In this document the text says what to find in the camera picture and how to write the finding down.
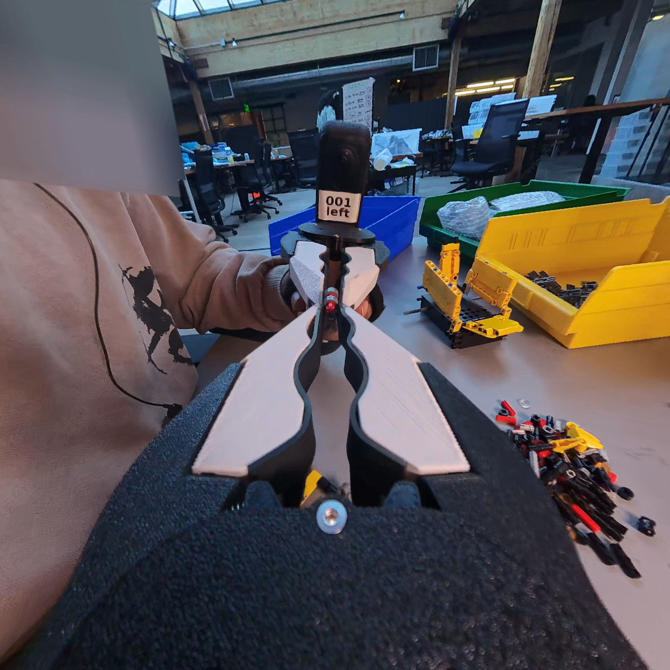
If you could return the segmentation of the heap of black building pieces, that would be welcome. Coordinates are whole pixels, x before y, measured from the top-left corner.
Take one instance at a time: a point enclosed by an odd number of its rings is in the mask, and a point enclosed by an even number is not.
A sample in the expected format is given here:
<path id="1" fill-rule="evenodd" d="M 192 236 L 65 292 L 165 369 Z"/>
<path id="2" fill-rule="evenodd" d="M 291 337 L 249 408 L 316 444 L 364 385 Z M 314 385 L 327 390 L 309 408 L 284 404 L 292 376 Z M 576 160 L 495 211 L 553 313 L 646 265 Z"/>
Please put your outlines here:
<path id="1" fill-rule="evenodd" d="M 598 282 L 596 281 L 582 281 L 579 286 L 571 283 L 563 286 L 555 276 L 549 275 L 545 271 L 531 271 L 525 277 L 577 309 L 581 308 L 589 296 L 598 289 Z"/>

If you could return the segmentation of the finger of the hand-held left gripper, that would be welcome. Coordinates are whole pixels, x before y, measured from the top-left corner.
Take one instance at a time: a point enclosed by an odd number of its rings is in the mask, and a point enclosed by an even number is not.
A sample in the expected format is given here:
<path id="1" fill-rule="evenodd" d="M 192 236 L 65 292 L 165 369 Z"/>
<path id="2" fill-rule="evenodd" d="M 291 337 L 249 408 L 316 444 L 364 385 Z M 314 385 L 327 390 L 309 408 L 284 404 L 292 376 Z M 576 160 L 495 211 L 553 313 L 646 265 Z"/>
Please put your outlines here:
<path id="1" fill-rule="evenodd" d="M 379 268 L 373 247 L 346 247 L 343 254 L 340 303 L 357 309 L 377 285 Z"/>
<path id="2" fill-rule="evenodd" d="M 308 308 L 322 305 L 325 275 L 323 255 L 327 248 L 313 241 L 299 240 L 289 261 L 289 279 Z"/>

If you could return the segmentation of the person's left forearm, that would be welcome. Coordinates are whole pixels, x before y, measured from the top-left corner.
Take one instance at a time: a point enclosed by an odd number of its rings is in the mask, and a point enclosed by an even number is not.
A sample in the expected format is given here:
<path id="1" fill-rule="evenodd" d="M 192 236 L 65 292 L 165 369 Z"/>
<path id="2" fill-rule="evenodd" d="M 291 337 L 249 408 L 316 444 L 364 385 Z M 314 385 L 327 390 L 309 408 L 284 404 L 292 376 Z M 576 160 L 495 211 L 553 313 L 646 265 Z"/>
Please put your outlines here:
<path id="1" fill-rule="evenodd" d="M 281 258 L 235 250 L 217 241 L 210 227 L 185 221 L 166 204 L 171 209 L 161 215 L 163 259 L 152 265 L 180 328 L 277 332 L 296 318 Z"/>

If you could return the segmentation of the crumpled clear plastic bag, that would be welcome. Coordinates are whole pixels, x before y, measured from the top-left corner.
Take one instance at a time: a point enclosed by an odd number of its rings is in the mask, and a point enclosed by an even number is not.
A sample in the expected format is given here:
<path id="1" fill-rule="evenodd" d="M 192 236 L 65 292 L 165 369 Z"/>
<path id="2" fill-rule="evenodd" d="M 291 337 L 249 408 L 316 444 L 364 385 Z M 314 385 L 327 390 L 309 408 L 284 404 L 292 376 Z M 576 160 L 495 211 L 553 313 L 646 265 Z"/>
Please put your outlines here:
<path id="1" fill-rule="evenodd" d="M 497 210 L 478 196 L 470 200 L 447 202 L 437 211 L 441 227 L 461 237 L 480 241 Z"/>

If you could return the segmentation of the wooden background desk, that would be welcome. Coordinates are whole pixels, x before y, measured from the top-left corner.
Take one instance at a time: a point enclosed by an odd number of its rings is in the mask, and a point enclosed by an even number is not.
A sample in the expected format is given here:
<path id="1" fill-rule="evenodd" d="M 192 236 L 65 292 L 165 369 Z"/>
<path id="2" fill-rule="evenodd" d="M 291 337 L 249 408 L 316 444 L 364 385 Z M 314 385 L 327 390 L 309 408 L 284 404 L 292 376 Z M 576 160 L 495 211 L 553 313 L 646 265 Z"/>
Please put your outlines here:
<path id="1" fill-rule="evenodd" d="M 613 119 L 624 117 L 645 109 L 659 110 L 662 106 L 669 105 L 669 97 L 652 98 L 646 100 L 636 100 L 632 102 L 616 103 L 610 105 L 595 105 L 582 106 L 577 108 L 570 108 L 563 111 L 552 111 L 543 114 L 527 115 L 524 124 L 528 130 L 541 128 L 540 124 L 546 121 L 561 121 L 565 119 L 584 118 L 596 119 L 598 121 L 597 128 L 594 131 L 594 136 L 590 144 L 586 160 L 582 167 L 580 174 L 580 184 L 590 184 L 599 156 L 602 152 L 607 134 Z"/>

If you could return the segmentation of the black wrist rest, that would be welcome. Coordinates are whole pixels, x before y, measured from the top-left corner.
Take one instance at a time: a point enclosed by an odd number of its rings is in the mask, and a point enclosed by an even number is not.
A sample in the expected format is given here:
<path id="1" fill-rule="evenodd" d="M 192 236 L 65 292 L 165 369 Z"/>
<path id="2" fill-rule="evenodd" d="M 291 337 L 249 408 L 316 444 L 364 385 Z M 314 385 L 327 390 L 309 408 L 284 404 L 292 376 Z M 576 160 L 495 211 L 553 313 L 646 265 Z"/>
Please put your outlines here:
<path id="1" fill-rule="evenodd" d="M 264 343 L 275 335 L 275 332 L 260 331 L 252 328 L 243 328 L 235 330 L 225 328 L 212 328 L 209 330 L 209 332 L 212 334 L 218 334 L 219 336 L 228 336 L 259 343 Z"/>

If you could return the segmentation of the pile of small building pieces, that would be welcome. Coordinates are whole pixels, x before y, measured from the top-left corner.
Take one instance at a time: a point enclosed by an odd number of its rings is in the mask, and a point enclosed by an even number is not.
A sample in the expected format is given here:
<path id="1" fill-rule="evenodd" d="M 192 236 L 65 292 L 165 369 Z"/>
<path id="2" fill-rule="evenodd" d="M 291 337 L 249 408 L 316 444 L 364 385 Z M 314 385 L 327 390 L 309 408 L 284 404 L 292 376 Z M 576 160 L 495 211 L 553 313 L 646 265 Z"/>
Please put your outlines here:
<path id="1" fill-rule="evenodd" d="M 494 420 L 506 428 L 511 445 L 548 494 L 567 536 L 601 564 L 641 580 L 623 542 L 632 529 L 654 538 L 657 523 L 645 515 L 632 515 L 627 522 L 618 518 L 620 504 L 631 503 L 635 493 L 619 481 L 605 445 L 579 423 L 517 409 L 524 408 L 500 399 Z"/>

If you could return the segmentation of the black office chair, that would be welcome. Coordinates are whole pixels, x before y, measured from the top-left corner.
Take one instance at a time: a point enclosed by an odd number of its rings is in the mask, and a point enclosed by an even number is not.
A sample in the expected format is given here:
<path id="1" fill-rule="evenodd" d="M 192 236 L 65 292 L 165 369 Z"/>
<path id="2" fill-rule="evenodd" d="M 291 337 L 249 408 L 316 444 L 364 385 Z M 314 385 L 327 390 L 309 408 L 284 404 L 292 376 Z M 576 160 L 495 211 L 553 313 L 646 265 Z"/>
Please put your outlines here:
<path id="1" fill-rule="evenodd" d="M 279 214 L 276 204 L 282 206 L 279 198 L 269 193 L 271 186 L 265 168 L 265 158 L 269 156 L 266 149 L 269 146 L 263 142 L 256 142 L 252 154 L 252 163 L 239 168 L 234 177 L 240 209 L 236 212 L 238 218 L 248 222 L 250 216 L 265 214 L 271 218 L 271 211 Z"/>
<path id="2" fill-rule="evenodd" d="M 315 188 L 319 159 L 317 128 L 288 133 L 293 171 L 300 188 Z"/>
<path id="3" fill-rule="evenodd" d="M 494 178 L 511 171 L 529 103 L 528 98 L 522 98 L 492 105 L 473 154 L 468 153 L 463 127 L 452 128 L 456 156 L 451 172 L 461 177 L 452 193 L 491 186 Z"/>
<path id="4" fill-rule="evenodd" d="M 224 201 L 216 186 L 212 149 L 209 146 L 198 145 L 194 149 L 193 158 L 198 214 L 202 221 L 214 230 L 218 239 L 228 243 L 229 238 L 226 235 L 228 233 L 237 235 L 239 225 L 225 225 L 222 220 Z"/>

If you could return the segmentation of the blue storage bin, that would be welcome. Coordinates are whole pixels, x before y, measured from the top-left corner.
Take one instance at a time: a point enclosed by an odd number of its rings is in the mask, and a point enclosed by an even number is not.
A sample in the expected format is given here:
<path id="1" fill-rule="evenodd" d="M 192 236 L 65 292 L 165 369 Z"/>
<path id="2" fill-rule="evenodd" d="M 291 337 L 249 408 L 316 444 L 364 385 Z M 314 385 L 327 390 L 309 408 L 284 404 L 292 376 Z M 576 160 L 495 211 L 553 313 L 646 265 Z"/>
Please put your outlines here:
<path id="1" fill-rule="evenodd" d="M 372 230 L 390 252 L 389 261 L 412 244 L 420 196 L 365 196 L 360 227 Z M 315 206 L 269 223 L 271 254 L 280 255 L 281 239 L 300 224 L 315 222 Z"/>

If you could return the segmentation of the green storage bin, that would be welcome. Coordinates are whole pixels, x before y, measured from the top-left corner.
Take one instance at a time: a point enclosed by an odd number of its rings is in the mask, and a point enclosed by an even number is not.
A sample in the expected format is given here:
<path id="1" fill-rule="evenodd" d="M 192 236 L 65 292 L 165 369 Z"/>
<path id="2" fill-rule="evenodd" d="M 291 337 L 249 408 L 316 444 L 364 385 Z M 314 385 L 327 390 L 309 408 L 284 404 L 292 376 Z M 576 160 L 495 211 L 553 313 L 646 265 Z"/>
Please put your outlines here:
<path id="1" fill-rule="evenodd" d="M 419 220 L 418 233 L 427 240 L 430 247 L 439 248 L 443 244 L 457 242 L 460 244 L 462 258 L 474 260 L 480 241 L 456 235 L 452 231 L 444 230 L 437 217 L 437 211 L 447 202 L 464 201 L 482 196 L 489 203 L 491 200 L 511 194 L 527 191 L 551 190 L 565 197 L 565 202 L 526 210 L 517 210 L 509 213 L 498 213 L 494 217 L 512 216 L 516 214 L 541 213 L 562 208 L 582 207 L 596 204 L 611 204 L 622 202 L 631 188 L 622 186 L 599 186 L 572 182 L 531 180 L 528 184 L 513 182 L 499 186 L 472 189 L 467 191 L 450 192 L 448 194 L 430 196 L 425 200 L 423 213 Z"/>

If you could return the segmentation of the white sign board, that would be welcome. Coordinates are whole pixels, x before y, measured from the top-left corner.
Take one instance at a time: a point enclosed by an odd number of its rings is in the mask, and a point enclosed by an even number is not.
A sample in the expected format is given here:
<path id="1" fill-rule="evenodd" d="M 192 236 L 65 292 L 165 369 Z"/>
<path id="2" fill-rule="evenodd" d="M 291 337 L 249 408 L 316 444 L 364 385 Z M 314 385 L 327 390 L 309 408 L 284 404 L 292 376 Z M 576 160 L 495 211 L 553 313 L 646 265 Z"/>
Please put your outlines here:
<path id="1" fill-rule="evenodd" d="M 347 83 L 342 86 L 342 120 L 364 126 L 373 132 L 373 102 L 375 78 Z"/>

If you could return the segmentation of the yellow storage bin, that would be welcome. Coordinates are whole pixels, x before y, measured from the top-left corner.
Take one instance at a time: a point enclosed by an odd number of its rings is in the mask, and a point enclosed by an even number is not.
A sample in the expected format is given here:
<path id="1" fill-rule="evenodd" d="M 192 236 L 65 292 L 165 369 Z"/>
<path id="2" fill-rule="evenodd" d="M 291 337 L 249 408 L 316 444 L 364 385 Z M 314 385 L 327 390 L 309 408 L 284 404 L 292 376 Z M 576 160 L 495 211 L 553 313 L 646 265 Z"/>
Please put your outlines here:
<path id="1" fill-rule="evenodd" d="M 568 349 L 669 337 L 669 198 L 493 218 L 477 256 L 517 278 L 512 306 Z M 577 309 L 531 271 L 598 289 Z"/>

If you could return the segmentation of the yellow beam assembly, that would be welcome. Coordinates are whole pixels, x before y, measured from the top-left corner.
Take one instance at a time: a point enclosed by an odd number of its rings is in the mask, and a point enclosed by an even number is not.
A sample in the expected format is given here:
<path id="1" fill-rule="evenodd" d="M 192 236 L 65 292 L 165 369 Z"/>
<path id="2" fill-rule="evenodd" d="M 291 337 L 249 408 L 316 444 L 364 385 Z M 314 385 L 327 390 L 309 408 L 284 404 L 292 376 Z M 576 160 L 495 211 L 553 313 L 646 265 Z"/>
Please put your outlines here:
<path id="1" fill-rule="evenodd" d="M 304 493 L 299 508 L 311 508 L 330 499 L 349 499 L 350 487 L 346 482 L 335 485 L 317 470 L 312 470 L 306 478 Z"/>

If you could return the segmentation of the person's beige sweatshirt torso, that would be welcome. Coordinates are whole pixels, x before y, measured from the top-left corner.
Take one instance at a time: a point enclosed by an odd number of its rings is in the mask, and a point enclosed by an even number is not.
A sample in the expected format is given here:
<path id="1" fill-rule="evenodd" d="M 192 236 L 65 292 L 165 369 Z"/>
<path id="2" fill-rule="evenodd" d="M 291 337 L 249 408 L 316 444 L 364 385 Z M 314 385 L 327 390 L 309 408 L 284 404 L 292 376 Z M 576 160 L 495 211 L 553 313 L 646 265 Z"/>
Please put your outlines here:
<path id="1" fill-rule="evenodd" d="M 1 180 L 1 660 L 67 588 L 196 373 L 152 261 L 168 199 Z"/>

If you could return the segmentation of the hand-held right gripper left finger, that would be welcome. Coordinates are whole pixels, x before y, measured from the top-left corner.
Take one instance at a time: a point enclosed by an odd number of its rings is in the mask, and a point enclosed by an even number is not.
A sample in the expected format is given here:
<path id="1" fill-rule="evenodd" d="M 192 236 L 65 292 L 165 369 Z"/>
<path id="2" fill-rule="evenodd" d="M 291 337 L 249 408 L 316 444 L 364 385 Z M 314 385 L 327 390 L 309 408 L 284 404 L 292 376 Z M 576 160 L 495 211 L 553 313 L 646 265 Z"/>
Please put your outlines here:
<path id="1" fill-rule="evenodd" d="M 315 456 L 307 392 L 321 344 L 322 310 L 311 306 L 239 364 L 192 464 L 194 475 L 264 481 L 286 507 L 299 506 Z"/>

